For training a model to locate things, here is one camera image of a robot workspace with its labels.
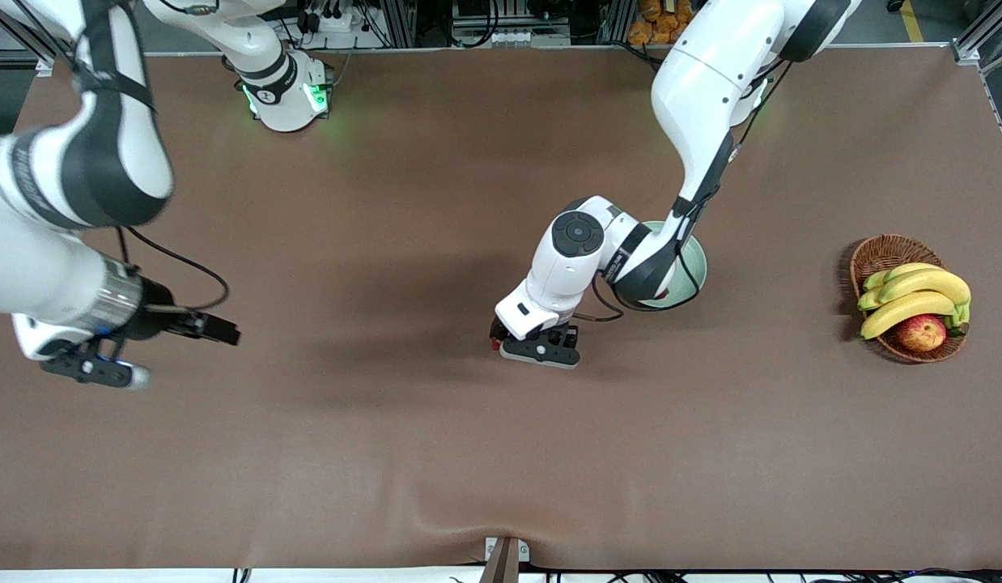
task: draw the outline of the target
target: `brown tablecloth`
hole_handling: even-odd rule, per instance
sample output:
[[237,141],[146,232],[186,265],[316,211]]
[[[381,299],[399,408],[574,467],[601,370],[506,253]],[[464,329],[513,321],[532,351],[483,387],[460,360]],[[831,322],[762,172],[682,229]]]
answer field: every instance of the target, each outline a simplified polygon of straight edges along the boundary
[[[554,568],[1002,568],[1002,141],[946,49],[794,67],[697,228],[704,293],[583,326],[572,373],[491,353],[491,310],[569,200],[666,212],[640,61],[360,55],[292,135],[215,59],[149,66],[178,188],[145,232],[230,280],[242,346],[134,344],[131,395],[42,374],[0,317],[0,568],[454,564],[489,535]],[[38,80],[20,124],[75,103]],[[880,232],[974,288],[953,361],[850,340],[840,258]]]

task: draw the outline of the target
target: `light green plate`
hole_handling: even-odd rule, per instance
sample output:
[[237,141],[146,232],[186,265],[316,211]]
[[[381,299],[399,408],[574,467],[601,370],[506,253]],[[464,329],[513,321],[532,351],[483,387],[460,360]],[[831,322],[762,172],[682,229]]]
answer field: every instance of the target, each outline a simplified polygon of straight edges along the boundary
[[[645,221],[642,224],[653,231],[659,231],[659,229],[663,228],[663,221]],[[705,283],[705,253],[701,250],[701,244],[698,244],[696,237],[688,237],[684,247],[681,247],[681,258],[684,260],[687,269],[692,272],[692,276],[697,281],[698,287],[701,288],[701,284]],[[664,307],[671,307],[676,303],[684,302],[684,300],[692,297],[694,290],[696,289],[694,289],[692,280],[688,279],[687,273],[681,268],[681,265],[677,265],[677,268],[674,269],[674,276],[670,279],[670,284],[667,286],[667,297],[661,300],[646,300],[641,304],[645,304],[646,307],[653,307],[653,309],[664,309]]]

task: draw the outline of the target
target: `red apple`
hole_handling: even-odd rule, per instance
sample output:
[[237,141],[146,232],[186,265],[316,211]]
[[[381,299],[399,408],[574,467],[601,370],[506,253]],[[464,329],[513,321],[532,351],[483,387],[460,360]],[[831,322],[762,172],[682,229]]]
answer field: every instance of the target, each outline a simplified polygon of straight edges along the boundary
[[897,325],[897,340],[909,351],[926,353],[944,344],[948,329],[935,315],[917,315]]

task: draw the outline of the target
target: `brown woven basket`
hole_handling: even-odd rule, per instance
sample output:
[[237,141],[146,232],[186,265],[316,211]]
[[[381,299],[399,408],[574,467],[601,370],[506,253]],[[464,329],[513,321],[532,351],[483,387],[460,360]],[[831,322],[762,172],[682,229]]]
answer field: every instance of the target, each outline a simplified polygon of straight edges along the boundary
[[[880,234],[863,240],[853,250],[850,258],[850,280],[853,282],[853,293],[857,299],[865,293],[864,283],[868,276],[879,270],[894,268],[897,265],[911,262],[932,263],[946,268],[944,261],[932,248],[909,236],[900,234]],[[887,333],[876,339],[886,351],[906,362],[941,362],[952,358],[963,346],[965,337],[948,337],[944,344],[925,353],[904,348],[896,335]]]

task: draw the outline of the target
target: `banana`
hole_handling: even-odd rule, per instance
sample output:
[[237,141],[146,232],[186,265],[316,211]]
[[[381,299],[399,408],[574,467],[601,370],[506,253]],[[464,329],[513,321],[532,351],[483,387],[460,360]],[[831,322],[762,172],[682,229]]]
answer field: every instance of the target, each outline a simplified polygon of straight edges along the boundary
[[879,302],[883,304],[892,303],[894,300],[922,289],[939,292],[955,303],[956,307],[972,300],[970,288],[962,277],[939,268],[913,270],[902,276],[895,276],[887,280],[880,289],[882,290],[879,292]]
[[952,315],[956,310],[955,303],[939,292],[915,292],[897,298],[892,303],[883,304],[879,310],[869,315],[868,320],[861,326],[861,336],[871,341],[886,330],[916,315]]
[[857,300],[857,309],[866,313],[867,311],[874,311],[878,307],[881,307],[882,303],[879,302],[879,292],[882,292],[879,287],[865,292],[861,296],[861,299]]
[[896,268],[879,270],[879,272],[872,273],[865,280],[865,290],[885,285],[886,281],[893,279],[895,276],[904,275],[905,272],[913,272],[913,270],[926,268],[938,269],[939,267],[932,263],[904,263],[897,265]]

